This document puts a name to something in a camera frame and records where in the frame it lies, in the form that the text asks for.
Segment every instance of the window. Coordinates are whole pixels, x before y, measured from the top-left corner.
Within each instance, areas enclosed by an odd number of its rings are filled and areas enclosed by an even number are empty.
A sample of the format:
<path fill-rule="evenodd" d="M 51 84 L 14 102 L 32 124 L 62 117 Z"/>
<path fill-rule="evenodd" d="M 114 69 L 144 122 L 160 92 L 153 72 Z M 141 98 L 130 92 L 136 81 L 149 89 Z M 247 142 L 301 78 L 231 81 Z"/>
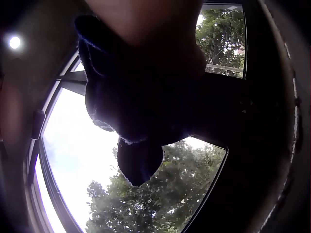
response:
<path fill-rule="evenodd" d="M 80 228 L 181 231 L 225 150 L 195 138 L 164 146 L 165 159 L 156 174 L 140 188 L 131 187 L 117 168 L 117 133 L 93 124 L 84 96 L 60 91 L 43 141 L 59 191 Z"/>
<path fill-rule="evenodd" d="M 40 189 L 41 199 L 44 205 L 45 212 L 47 214 L 48 220 L 54 232 L 66 233 L 62 223 L 60 222 L 57 213 L 53 207 L 52 201 L 49 197 L 48 191 L 45 186 L 44 177 L 41 170 L 40 157 L 38 155 L 37 162 L 35 165 L 36 177 Z"/>
<path fill-rule="evenodd" d="M 206 72 L 243 77 L 246 44 L 241 6 L 203 6 L 196 41 L 206 57 Z"/>
<path fill-rule="evenodd" d="M 206 55 L 206 72 L 243 77 L 244 32 L 241 6 L 203 6 L 196 40 Z M 72 67 L 71 71 L 84 70 L 77 59 Z M 132 187 L 117 167 L 116 132 L 95 126 L 83 92 L 71 91 L 70 81 L 61 84 L 43 145 L 58 190 L 79 228 L 86 233 L 181 232 L 200 207 L 226 151 L 191 137 L 164 146 L 158 171 L 141 187 Z M 44 180 L 38 178 L 38 183 L 44 190 Z M 48 193 L 42 191 L 41 196 L 53 230 L 65 232 Z"/>

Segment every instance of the sky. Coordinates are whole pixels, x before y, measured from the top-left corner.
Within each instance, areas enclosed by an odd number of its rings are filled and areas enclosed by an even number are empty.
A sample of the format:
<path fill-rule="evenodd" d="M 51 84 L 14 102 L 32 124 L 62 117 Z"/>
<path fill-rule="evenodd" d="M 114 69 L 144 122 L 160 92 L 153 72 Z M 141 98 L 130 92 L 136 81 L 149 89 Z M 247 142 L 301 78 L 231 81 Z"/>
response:
<path fill-rule="evenodd" d="M 75 71 L 84 70 L 80 63 Z M 117 147 L 116 132 L 107 132 L 95 126 L 89 117 L 84 96 L 62 89 L 43 134 L 44 146 L 57 186 L 74 219 L 85 232 L 85 223 L 91 217 L 86 202 L 87 187 L 95 180 L 103 187 L 117 171 L 112 149 Z M 187 138 L 193 148 L 202 148 L 205 142 Z M 40 155 L 36 174 L 41 198 L 55 233 L 65 232 L 46 190 Z"/>

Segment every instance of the window frame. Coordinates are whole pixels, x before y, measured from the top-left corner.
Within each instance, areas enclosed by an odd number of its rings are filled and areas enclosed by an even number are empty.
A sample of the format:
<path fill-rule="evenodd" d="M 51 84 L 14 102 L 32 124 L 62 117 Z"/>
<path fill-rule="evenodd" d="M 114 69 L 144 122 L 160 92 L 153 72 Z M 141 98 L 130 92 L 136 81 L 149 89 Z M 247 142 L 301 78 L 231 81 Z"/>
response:
<path fill-rule="evenodd" d="M 224 1 L 204 1 L 204 5 L 237 5 L 242 6 L 241 0 L 226 0 Z M 246 67 L 247 67 L 247 33 L 246 33 L 246 17 L 244 14 L 244 28 L 245 28 L 245 62 L 244 62 L 244 71 L 243 71 L 243 79 L 246 77 Z M 51 227 L 51 224 L 49 223 L 49 220 L 47 218 L 47 215 L 44 210 L 44 206 L 42 204 L 41 195 L 39 191 L 39 186 L 37 183 L 36 178 L 36 172 L 35 172 L 35 164 L 37 160 L 38 154 L 40 154 L 41 158 L 41 168 L 44 176 L 44 180 L 47 186 L 47 190 L 49 193 L 49 196 L 51 198 L 53 207 L 57 213 L 57 216 L 59 217 L 60 222 L 62 223 L 64 229 L 66 232 L 70 233 L 82 233 L 83 231 L 76 223 L 75 219 L 71 215 L 69 209 L 67 208 L 62 195 L 60 191 L 58 190 L 56 181 L 54 179 L 48 157 L 44 148 L 44 142 L 43 142 L 43 134 L 46 127 L 46 124 L 49 120 L 49 117 L 51 115 L 51 112 L 53 110 L 53 107 L 55 106 L 55 103 L 57 102 L 57 99 L 61 93 L 61 89 L 65 88 L 68 90 L 71 90 L 75 93 L 84 95 L 85 86 L 86 86 L 86 76 L 84 71 L 76 71 L 73 72 L 75 67 L 79 64 L 79 58 L 77 56 L 77 52 L 72 57 L 72 59 L 69 61 L 69 63 L 65 66 L 64 70 L 60 73 L 59 77 L 56 79 L 53 87 L 51 88 L 51 92 L 47 97 L 47 101 L 43 106 L 43 111 L 46 113 L 46 119 L 44 121 L 42 131 L 40 134 L 40 137 L 38 140 L 36 140 L 32 146 L 30 146 L 29 149 L 29 155 L 27 157 L 27 174 L 28 174 L 28 182 L 29 182 L 29 188 L 30 188 L 30 196 L 31 201 L 34 206 L 34 212 L 36 213 L 36 221 L 39 223 L 40 230 L 43 232 L 52 233 L 53 229 Z M 213 144 L 216 146 L 220 146 L 222 148 L 226 148 L 225 144 L 222 142 L 213 141 Z M 191 217 L 191 219 L 188 221 L 184 229 L 181 231 L 182 233 L 186 233 L 189 231 L 189 227 L 193 223 L 194 219 L 197 217 L 199 212 L 201 211 L 202 207 L 205 205 L 210 193 L 212 192 L 221 171 L 223 170 L 225 161 L 227 160 L 229 154 L 229 150 L 226 149 L 225 156 L 222 159 L 221 165 L 211 183 L 210 188 L 208 189 L 205 197 L 201 201 L 199 207 L 196 209 L 195 213 Z"/>

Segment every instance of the skin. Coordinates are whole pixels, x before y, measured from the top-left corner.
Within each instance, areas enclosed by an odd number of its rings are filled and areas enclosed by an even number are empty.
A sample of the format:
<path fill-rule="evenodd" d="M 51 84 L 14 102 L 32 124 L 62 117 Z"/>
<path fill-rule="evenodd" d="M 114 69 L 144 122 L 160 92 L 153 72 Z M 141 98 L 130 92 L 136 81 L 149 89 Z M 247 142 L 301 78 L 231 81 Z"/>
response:
<path fill-rule="evenodd" d="M 195 41 L 202 0 L 86 2 L 107 26 L 136 48 L 138 64 L 145 66 L 148 61 L 160 72 L 193 78 L 204 73 L 206 60 Z"/>

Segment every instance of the person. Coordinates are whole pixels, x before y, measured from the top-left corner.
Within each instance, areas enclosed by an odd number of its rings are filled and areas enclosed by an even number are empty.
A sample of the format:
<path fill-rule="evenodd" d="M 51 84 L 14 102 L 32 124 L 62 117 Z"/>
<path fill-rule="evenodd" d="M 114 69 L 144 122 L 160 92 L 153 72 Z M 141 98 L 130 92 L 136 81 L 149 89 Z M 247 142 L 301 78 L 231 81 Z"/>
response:
<path fill-rule="evenodd" d="M 118 133 L 119 168 L 140 186 L 161 165 L 162 146 L 194 133 L 195 119 L 180 109 L 194 103 L 186 96 L 205 71 L 195 41 L 202 1 L 86 2 L 96 16 L 75 21 L 86 109 L 95 125 Z"/>

